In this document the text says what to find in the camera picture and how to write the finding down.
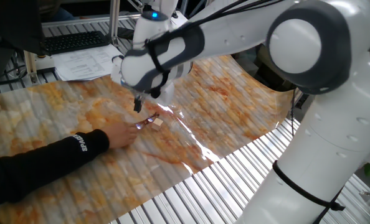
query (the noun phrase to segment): computer monitor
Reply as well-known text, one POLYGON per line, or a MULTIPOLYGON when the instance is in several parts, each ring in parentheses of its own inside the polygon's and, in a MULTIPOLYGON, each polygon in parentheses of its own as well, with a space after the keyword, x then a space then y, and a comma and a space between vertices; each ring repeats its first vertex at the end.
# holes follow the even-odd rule
POLYGON ((37 0, 0 0, 0 47, 50 55, 43 46, 37 0))

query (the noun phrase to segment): metal rack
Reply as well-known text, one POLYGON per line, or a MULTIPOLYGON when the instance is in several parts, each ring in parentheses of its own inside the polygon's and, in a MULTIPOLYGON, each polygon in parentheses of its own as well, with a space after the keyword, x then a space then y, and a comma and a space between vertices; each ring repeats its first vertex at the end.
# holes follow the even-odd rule
MULTIPOLYGON (((119 17, 118 25, 133 29, 138 16, 119 17)), ((47 37, 100 30, 109 33, 109 18, 43 25, 47 37)), ((118 39, 118 50, 125 54, 131 42, 118 39)), ((8 74, 4 79, 12 79, 8 74)), ((41 83, 59 79, 55 72, 39 72, 41 83)), ((0 85, 0 93, 32 86, 28 76, 19 82, 0 85)), ((300 124, 295 121, 295 129, 300 124)), ((292 139, 290 121, 286 119, 277 129, 240 148, 212 166, 166 190, 126 215, 117 223, 233 223, 242 213, 254 192, 268 174, 274 160, 284 152, 292 139)), ((321 223, 370 223, 370 208, 359 192, 370 188, 353 175, 345 185, 338 202, 346 209, 330 211, 321 223)))

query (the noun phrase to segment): paper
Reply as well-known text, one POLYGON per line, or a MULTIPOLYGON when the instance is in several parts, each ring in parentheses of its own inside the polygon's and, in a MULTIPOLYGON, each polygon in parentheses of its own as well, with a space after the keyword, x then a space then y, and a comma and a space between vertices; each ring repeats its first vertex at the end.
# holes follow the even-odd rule
POLYGON ((93 80, 109 75, 111 58, 122 55, 113 45, 54 55, 55 68, 63 81, 93 80))

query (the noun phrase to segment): black strap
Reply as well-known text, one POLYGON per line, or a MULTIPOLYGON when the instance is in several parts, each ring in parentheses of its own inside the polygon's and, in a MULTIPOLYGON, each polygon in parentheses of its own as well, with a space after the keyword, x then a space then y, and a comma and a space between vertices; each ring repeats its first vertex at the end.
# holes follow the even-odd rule
POLYGON ((161 80, 161 83, 160 85, 150 89, 150 93, 151 93, 151 96, 153 98, 157 98, 159 97, 160 95, 160 88, 166 84, 167 80, 168 80, 168 74, 170 73, 169 70, 165 70, 159 60, 158 60, 158 56, 156 55, 156 51, 154 50, 154 44, 151 44, 149 43, 148 41, 145 42, 145 46, 148 48, 148 51, 149 51, 149 54, 152 58, 152 61, 154 63, 154 66, 156 67, 157 71, 161 72, 162 73, 162 76, 163 76, 163 79, 161 80))
POLYGON ((333 211, 343 211, 346 207, 344 206, 341 206, 339 203, 336 203, 336 202, 327 202, 327 201, 324 201, 322 199, 319 199, 317 197, 315 197, 314 195, 308 193, 307 191, 305 191, 304 189, 302 189, 300 186, 298 186, 296 183, 294 183, 292 180, 289 179, 289 177, 287 177, 280 169, 279 169, 279 166, 278 166, 278 163, 277 161, 275 161, 273 164, 272 164, 272 168, 273 170, 277 173, 277 175, 287 184, 289 185, 289 187, 291 187, 293 190, 295 190, 297 193, 299 193, 300 195, 304 196, 305 198, 307 198, 308 200, 318 204, 318 205, 321 205, 321 206, 324 206, 324 207, 327 207, 327 208, 330 208, 332 209, 333 211))
MULTIPOLYGON (((341 190, 339 191, 339 193, 336 194, 336 196, 334 196, 334 198, 332 199, 332 201, 330 203, 336 203, 336 199, 337 197, 339 197, 339 194, 341 193, 341 190)), ((330 207, 326 207, 321 213, 320 215, 318 216, 318 218, 316 218, 315 222, 313 222, 312 224, 320 224, 322 218, 326 215, 326 213, 328 213, 330 207)))

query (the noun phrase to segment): black cable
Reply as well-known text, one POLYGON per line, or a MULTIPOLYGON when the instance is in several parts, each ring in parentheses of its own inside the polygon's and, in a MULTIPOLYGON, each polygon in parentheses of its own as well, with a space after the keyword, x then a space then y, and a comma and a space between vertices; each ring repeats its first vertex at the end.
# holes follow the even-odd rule
POLYGON ((20 66, 18 66, 18 67, 16 67, 16 68, 12 68, 12 69, 10 69, 10 70, 9 70, 9 71, 7 71, 7 72, 2 73, 2 74, 0 75, 0 78, 2 78, 3 76, 5 76, 5 75, 9 74, 10 72, 13 72, 13 71, 15 71, 15 70, 18 70, 19 68, 22 68, 22 67, 25 67, 25 65, 20 65, 20 66))
POLYGON ((0 81, 0 85, 4 85, 4 84, 10 84, 10 83, 14 83, 14 82, 17 82, 17 81, 20 81, 23 77, 25 77, 27 75, 27 71, 25 70, 22 70, 21 71, 21 74, 15 78, 15 79, 12 79, 12 80, 4 80, 4 81, 0 81))
POLYGON ((245 6, 241 6, 239 8, 233 9, 231 11, 227 11, 227 10, 229 10, 229 9, 235 7, 235 6, 238 6, 239 4, 242 4, 246 1, 247 0, 240 0, 240 1, 234 2, 232 4, 229 4, 228 6, 218 10, 217 12, 211 14, 210 16, 207 16, 204 19, 185 24, 184 26, 182 26, 182 27, 180 27, 180 28, 178 28, 178 29, 176 29, 172 32, 167 32, 167 33, 163 34, 162 36, 158 37, 157 39, 147 40, 145 42, 145 44, 150 44, 150 45, 158 44, 160 42, 166 41, 167 39, 176 38, 176 37, 180 36, 181 34, 183 34, 184 32, 188 31, 189 29, 192 29, 193 27, 199 26, 199 25, 204 24, 206 22, 210 22, 210 21, 213 21, 215 19, 219 19, 221 17, 228 16, 228 15, 235 14, 235 13, 239 13, 239 12, 250 11, 250 10, 254 10, 254 9, 260 9, 262 7, 267 7, 267 6, 270 6, 272 4, 282 2, 284 0, 278 0, 278 1, 275 1, 275 2, 271 2, 273 0, 259 0, 259 1, 256 1, 256 2, 249 3, 245 6))

